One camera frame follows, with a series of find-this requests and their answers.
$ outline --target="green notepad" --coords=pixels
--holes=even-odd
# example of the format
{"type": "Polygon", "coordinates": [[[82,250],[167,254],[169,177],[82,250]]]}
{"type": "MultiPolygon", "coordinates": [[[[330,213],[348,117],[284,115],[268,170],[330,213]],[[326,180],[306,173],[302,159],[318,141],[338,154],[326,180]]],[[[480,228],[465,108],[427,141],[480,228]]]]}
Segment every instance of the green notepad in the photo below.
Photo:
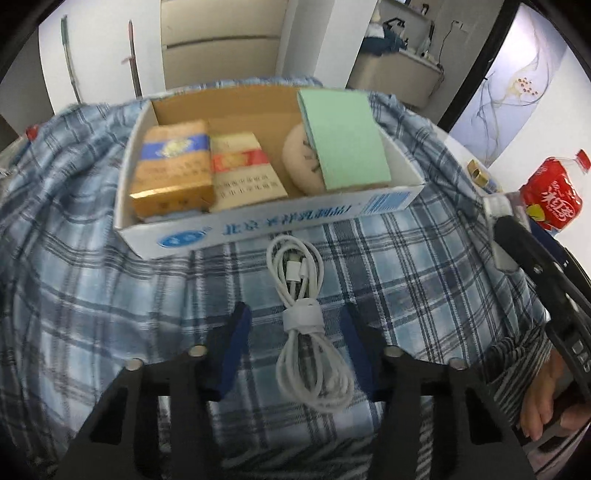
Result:
{"type": "Polygon", "coordinates": [[[298,102],[329,192],[386,186],[391,181],[367,94],[302,89],[298,102]]]}

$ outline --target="human hand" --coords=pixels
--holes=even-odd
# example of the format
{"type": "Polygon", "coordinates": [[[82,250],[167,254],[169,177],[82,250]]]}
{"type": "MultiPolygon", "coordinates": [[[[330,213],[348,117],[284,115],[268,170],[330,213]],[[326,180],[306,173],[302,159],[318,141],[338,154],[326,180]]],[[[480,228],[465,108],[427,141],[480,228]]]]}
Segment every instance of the human hand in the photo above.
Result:
{"type": "MultiPolygon", "coordinates": [[[[550,352],[550,359],[540,368],[525,394],[521,407],[521,430],[534,442],[539,440],[546,425],[554,414],[553,395],[556,384],[564,373],[566,364],[556,349],[550,352]]],[[[560,417],[560,426],[576,432],[591,419],[591,405],[576,404],[567,408],[560,417]]]]}

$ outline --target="plaid fabric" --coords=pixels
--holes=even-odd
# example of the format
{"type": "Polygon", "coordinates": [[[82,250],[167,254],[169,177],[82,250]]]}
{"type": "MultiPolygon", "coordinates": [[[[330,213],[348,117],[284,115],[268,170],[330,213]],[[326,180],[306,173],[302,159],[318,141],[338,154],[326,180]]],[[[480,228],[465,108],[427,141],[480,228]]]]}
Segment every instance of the plaid fabric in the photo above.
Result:
{"type": "MultiPolygon", "coordinates": [[[[346,355],[337,317],[355,301],[417,358],[481,365],[514,419],[548,351],[538,327],[545,310],[522,273],[495,269],[481,202],[431,124],[395,98],[370,101],[428,183],[402,212],[292,232],[324,259],[327,335],[346,355]]],[[[143,261],[113,232],[119,166],[140,108],[72,108],[18,159],[0,207],[0,419],[10,437],[30,458],[57,463],[127,359],[159,362],[200,343],[240,300],[254,314],[248,354],[233,390],[211,404],[225,466],[253,478],[363,477],[380,405],[358,391],[350,408],[322,416],[280,396],[274,369],[285,334],[265,267],[269,238],[143,261]]],[[[426,419],[419,477],[428,474],[426,419]]]]}

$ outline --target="white cable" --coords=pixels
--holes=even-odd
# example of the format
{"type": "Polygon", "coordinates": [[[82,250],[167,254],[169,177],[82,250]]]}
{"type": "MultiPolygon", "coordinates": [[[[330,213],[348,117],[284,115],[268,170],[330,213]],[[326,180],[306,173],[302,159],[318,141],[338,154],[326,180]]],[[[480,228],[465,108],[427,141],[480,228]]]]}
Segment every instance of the white cable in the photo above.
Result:
{"type": "Polygon", "coordinates": [[[324,335],[322,310],[316,300],[324,281],[324,263],[318,249],[296,237],[279,235],[267,248],[267,268],[286,308],[283,328],[288,338],[275,366],[279,390],[291,401],[320,413],[344,410],[353,399],[355,380],[339,351],[324,335]],[[280,244],[274,255],[273,250],[280,244]],[[298,340],[303,335],[310,338],[313,362],[302,359],[302,363],[306,363],[309,371],[316,365],[316,374],[311,374],[309,379],[311,389],[300,374],[298,340]]]}

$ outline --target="blue oval logo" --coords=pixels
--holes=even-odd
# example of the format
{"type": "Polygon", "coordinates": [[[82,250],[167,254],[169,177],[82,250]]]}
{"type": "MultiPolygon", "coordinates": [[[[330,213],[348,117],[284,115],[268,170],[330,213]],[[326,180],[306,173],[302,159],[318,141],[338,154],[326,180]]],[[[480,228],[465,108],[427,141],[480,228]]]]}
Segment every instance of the blue oval logo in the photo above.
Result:
{"type": "Polygon", "coordinates": [[[186,232],[175,233],[174,235],[163,238],[158,244],[164,248],[186,247],[187,245],[203,240],[210,230],[211,228],[207,228],[204,230],[188,230],[186,232]]]}

